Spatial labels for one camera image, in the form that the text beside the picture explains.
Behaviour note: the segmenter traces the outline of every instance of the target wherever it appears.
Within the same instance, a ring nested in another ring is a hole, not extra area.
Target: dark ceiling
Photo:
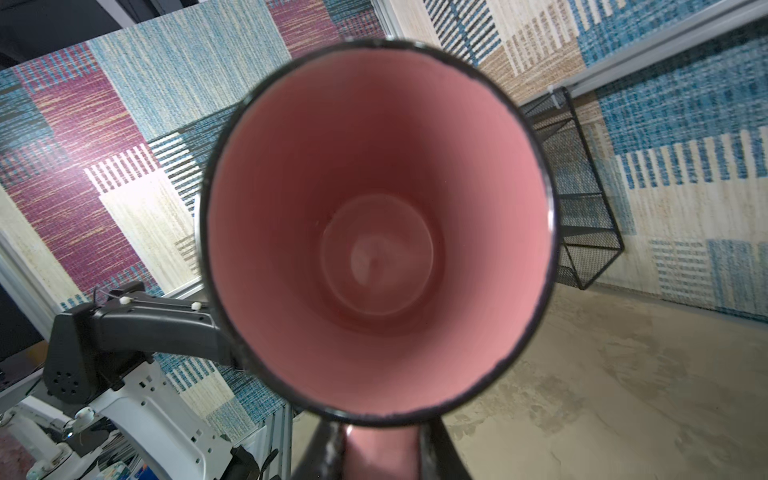
[[[0,70],[119,30],[101,4],[140,23],[197,0],[0,0]]]

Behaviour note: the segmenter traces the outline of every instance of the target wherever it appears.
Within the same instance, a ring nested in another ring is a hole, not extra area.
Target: purple striped pattern
[[[323,0],[282,0],[267,5],[291,57],[339,42]]]
[[[34,93],[98,70],[88,47],[77,44],[21,64],[15,73],[27,90]]]

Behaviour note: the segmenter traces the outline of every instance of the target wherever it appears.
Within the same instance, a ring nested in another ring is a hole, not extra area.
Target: black rim
[[[533,317],[528,322],[528,325],[525,328],[525,332],[522,338],[520,338],[520,340],[518,341],[517,345],[515,345],[515,348],[512,349],[512,351],[503,360],[497,363],[496,366],[490,372],[488,372],[483,377],[481,377],[467,391],[456,396],[455,398],[450,399],[449,401],[444,402],[442,404],[428,407],[426,409],[419,409],[411,412],[397,413],[394,415],[384,415],[384,416],[357,415],[354,413],[345,412],[340,409],[335,409],[332,406],[314,402],[313,400],[308,399],[301,393],[294,390],[290,385],[285,383],[283,380],[279,379],[277,376],[272,374],[272,372],[261,362],[261,360],[258,358],[256,353],[245,343],[245,340],[243,340],[243,338],[237,332],[237,329],[229,320],[227,316],[227,312],[224,309],[223,305],[221,304],[218,292],[216,291],[216,286],[213,282],[213,277],[210,271],[210,264],[209,264],[210,259],[208,256],[208,248],[207,248],[207,236],[208,236],[207,235],[207,212],[208,212],[208,205],[210,201],[211,185],[213,184],[214,175],[216,173],[216,166],[219,162],[221,154],[223,153],[223,150],[227,145],[227,141],[229,139],[230,134],[232,133],[233,129],[237,126],[237,123],[240,121],[240,117],[242,117],[243,113],[248,109],[248,107],[250,107],[251,104],[259,96],[261,96],[261,94],[267,88],[269,88],[272,84],[274,84],[276,81],[281,79],[284,75],[324,55],[335,53],[338,51],[353,50],[357,48],[372,48],[372,49],[391,48],[395,50],[416,51],[424,55],[429,55],[430,57],[436,60],[439,60],[443,64],[446,64],[450,67],[460,70],[462,73],[466,74],[468,77],[476,81],[480,81],[487,88],[489,88],[495,94],[495,96],[507,106],[507,109],[510,111],[510,113],[514,115],[515,118],[517,118],[517,120],[523,126],[523,129],[525,130],[526,135],[528,136],[528,141],[533,148],[534,154],[538,161],[539,169],[541,171],[541,177],[542,177],[542,180],[544,181],[545,193],[547,195],[547,200],[549,203],[548,215],[550,217],[550,222],[551,222],[552,250],[550,254],[549,265],[547,268],[545,285],[539,296],[538,304],[533,313]],[[541,322],[541,317],[544,315],[544,312],[547,307],[547,303],[549,301],[549,297],[552,292],[552,288],[554,287],[554,279],[558,269],[558,255],[560,252],[558,205],[555,201],[553,190],[552,190],[551,173],[549,171],[549,168],[546,162],[544,161],[544,154],[541,150],[541,146],[539,145],[538,140],[536,139],[533,129],[528,124],[528,121],[525,120],[525,117],[518,110],[515,104],[512,103],[512,101],[507,97],[507,95],[498,86],[496,86],[496,84],[494,84],[493,81],[491,81],[488,77],[482,74],[479,70],[473,68],[471,65],[466,64],[465,62],[459,60],[456,57],[453,57],[435,48],[431,48],[420,42],[414,43],[410,41],[391,40],[391,39],[386,39],[386,40],[368,39],[368,40],[350,41],[347,43],[341,43],[338,45],[333,45],[333,46],[315,51],[301,58],[293,60],[285,64],[283,67],[279,68],[278,70],[276,70],[274,73],[272,73],[267,78],[265,78],[261,83],[259,83],[250,93],[248,93],[246,97],[239,103],[235,112],[232,113],[230,120],[227,122],[227,125],[224,127],[224,129],[221,131],[221,134],[219,135],[219,138],[216,142],[216,146],[214,147],[214,151],[210,156],[208,165],[206,166],[205,174],[203,177],[202,191],[203,193],[202,193],[201,202],[200,202],[200,209],[197,211],[197,216],[199,218],[196,219],[196,221],[200,222],[199,223],[200,227],[198,230],[200,234],[200,241],[198,243],[197,248],[200,256],[200,265],[203,272],[203,282],[205,287],[207,288],[208,298],[210,302],[214,305],[214,309],[217,312],[217,322],[219,323],[220,327],[232,339],[233,350],[236,353],[236,355],[240,357],[240,361],[243,362],[246,368],[248,368],[251,372],[259,376],[259,378],[261,378],[264,381],[264,383],[266,383],[267,386],[269,386],[272,390],[274,390],[278,395],[288,400],[290,403],[296,406],[302,407],[304,409],[307,409],[310,412],[316,413],[317,415],[321,415],[326,419],[331,419],[337,422],[349,423],[354,425],[363,425],[363,426],[377,426],[377,427],[401,426],[401,425],[412,425],[415,423],[426,422],[430,419],[435,418],[436,416],[443,415],[444,413],[447,413],[453,409],[458,408],[462,404],[468,402],[469,400],[477,396],[483,390],[487,389],[520,356],[520,354],[523,352],[523,350],[525,349],[525,347],[528,345],[531,338],[533,337],[533,334],[538,328],[539,323]]]

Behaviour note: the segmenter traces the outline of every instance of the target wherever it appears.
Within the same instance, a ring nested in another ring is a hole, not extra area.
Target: mug rim
[[[207,245],[207,212],[210,204],[210,192],[213,185],[214,176],[216,174],[217,165],[221,158],[224,149],[227,146],[230,135],[234,128],[240,122],[243,114],[248,108],[263,94],[269,87],[275,82],[279,81],[285,75],[301,68],[305,64],[315,61],[323,56],[337,53],[340,51],[355,50],[360,48],[369,49],[393,49],[393,50],[406,50],[414,51],[422,55],[428,55],[441,63],[458,69],[461,73],[467,75],[473,80],[483,83],[491,92],[500,100],[508,109],[508,111],[518,120],[521,124],[523,131],[528,137],[531,148],[536,157],[539,171],[541,173],[541,179],[545,186],[545,196],[547,197],[549,223],[550,223],[550,238],[551,238],[551,252],[549,255],[549,261],[547,265],[547,273],[545,275],[545,284],[539,293],[536,308],[528,321],[525,331],[515,346],[511,349],[509,354],[501,359],[496,365],[480,377],[475,383],[472,384],[464,392],[456,395],[442,403],[429,406],[422,409],[416,409],[409,412],[398,412],[390,415],[370,415],[370,414],[357,414],[347,412],[341,409],[334,408],[332,406],[325,405],[321,402],[317,402],[300,392],[297,392],[291,385],[284,382],[261,361],[258,355],[247,345],[243,337],[237,332],[237,329],[227,316],[227,311],[224,309],[221,303],[220,297],[216,290],[216,284],[211,273],[210,257],[208,253]],[[552,175],[549,166],[545,162],[544,152],[539,144],[538,139],[533,131],[533,128],[528,123],[528,120],[520,112],[518,107],[512,102],[504,91],[496,85],[490,78],[480,72],[477,68],[471,66],[468,63],[460,60],[453,55],[445,53],[437,48],[428,46],[420,41],[408,41],[399,40],[394,38],[370,38],[364,40],[346,41],[343,43],[331,45],[329,47],[321,48],[300,58],[293,59],[286,63],[283,67],[278,68],[272,74],[269,74],[264,78],[253,90],[239,102],[235,111],[231,114],[229,120],[225,124],[222,131],[219,133],[217,142],[214,146],[208,164],[205,167],[203,181],[201,186],[202,194],[200,195],[200,202],[196,205],[195,209],[195,240],[197,241],[197,256],[200,261],[201,276],[203,278],[203,285],[207,289],[207,296],[209,303],[214,306],[214,319],[217,325],[227,334],[227,337],[232,342],[233,353],[237,356],[237,359],[243,363],[249,371],[259,377],[269,388],[275,393],[282,396],[288,403],[300,408],[306,409],[312,413],[315,413],[326,420],[332,420],[341,423],[347,423],[351,425],[361,425],[370,427],[393,427],[393,426],[405,426],[414,425],[418,423],[424,423],[430,419],[441,416],[450,412],[453,409],[469,402],[475,398],[481,392],[486,390],[499,376],[501,376],[522,354],[523,350],[531,341],[534,333],[538,329],[541,323],[541,318],[544,315],[546,307],[549,303],[549,299],[554,288],[554,281],[558,270],[558,258],[560,253],[559,242],[559,212],[558,203],[554,196],[554,189],[552,186]]]

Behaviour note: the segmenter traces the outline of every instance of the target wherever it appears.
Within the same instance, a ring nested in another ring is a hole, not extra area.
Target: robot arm
[[[233,449],[167,383],[152,353],[198,356],[237,366],[207,306],[156,298],[132,282],[105,305],[56,316],[43,380],[67,404],[109,418],[167,480],[246,478],[258,465]]]

